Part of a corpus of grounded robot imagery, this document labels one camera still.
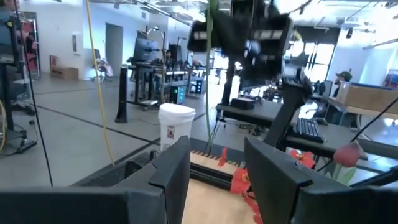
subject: red fabric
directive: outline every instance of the red fabric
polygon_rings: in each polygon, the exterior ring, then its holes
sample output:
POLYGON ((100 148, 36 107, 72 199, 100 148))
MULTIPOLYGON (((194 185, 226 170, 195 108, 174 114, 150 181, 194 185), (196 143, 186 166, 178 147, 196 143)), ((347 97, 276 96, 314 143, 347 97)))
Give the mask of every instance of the red fabric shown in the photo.
POLYGON ((304 152, 303 154, 300 154, 294 149, 289 152, 289 155, 310 169, 315 164, 315 161, 312 159, 313 154, 311 152, 304 152))
POLYGON ((236 169, 231 181, 231 192, 234 194, 245 194, 250 187, 248 171, 246 169, 236 169))
POLYGON ((217 165, 219 167, 223 166, 226 162, 226 150, 227 150, 227 148, 223 148, 223 152, 221 153, 220 161, 218 161, 218 165, 217 165))
POLYGON ((253 220, 256 224, 262 224, 262 219, 260 216, 260 210, 257 202, 254 199, 248 197, 248 195, 244 196, 244 201, 251 207, 254 212, 253 220))

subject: doorway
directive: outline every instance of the doorway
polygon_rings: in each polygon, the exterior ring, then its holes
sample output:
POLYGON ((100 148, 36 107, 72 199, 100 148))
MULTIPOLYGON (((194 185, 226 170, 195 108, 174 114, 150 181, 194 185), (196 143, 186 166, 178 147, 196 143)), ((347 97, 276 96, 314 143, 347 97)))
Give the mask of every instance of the doorway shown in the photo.
POLYGON ((123 27, 106 23, 105 30, 105 57, 118 77, 123 60, 123 27))

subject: door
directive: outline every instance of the door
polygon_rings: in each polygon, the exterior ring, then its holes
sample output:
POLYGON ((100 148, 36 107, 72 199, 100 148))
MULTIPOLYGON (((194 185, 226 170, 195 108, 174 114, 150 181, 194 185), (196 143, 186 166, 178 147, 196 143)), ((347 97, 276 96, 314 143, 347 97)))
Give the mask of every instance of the door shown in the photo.
POLYGON ((123 60, 123 27, 106 24, 105 57, 112 67, 113 75, 119 76, 123 60))
POLYGON ((36 13, 24 12, 25 19, 22 21, 22 32, 25 35, 28 62, 32 78, 40 77, 40 55, 39 55, 39 37, 37 33, 36 13))

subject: wooden platform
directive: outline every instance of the wooden platform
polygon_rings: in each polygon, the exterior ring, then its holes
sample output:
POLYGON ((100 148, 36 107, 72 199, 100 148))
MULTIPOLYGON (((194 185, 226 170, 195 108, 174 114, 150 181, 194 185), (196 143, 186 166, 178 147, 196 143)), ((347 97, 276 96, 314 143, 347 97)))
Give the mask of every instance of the wooden platform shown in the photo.
MULTIPOLYGON (((233 174, 236 166, 226 163, 218 167, 218 160, 191 153, 191 162, 227 174, 233 174)), ((190 180, 183 224, 252 224, 254 212, 243 198, 225 190, 190 180)))

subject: artificial flower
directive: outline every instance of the artificial flower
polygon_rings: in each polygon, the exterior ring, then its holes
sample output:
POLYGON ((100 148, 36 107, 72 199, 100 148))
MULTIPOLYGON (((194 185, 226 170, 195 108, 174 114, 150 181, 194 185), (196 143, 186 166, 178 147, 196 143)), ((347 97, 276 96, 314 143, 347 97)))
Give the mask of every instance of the artificial flower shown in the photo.
POLYGON ((315 161, 312 159, 313 154, 311 152, 300 154, 297 150, 293 149, 289 152, 289 155, 310 169, 312 169, 312 166, 315 164, 315 161))
POLYGON ((361 146, 358 142, 350 142, 338 148, 333 155, 333 160, 345 167, 354 167, 359 160, 361 146))

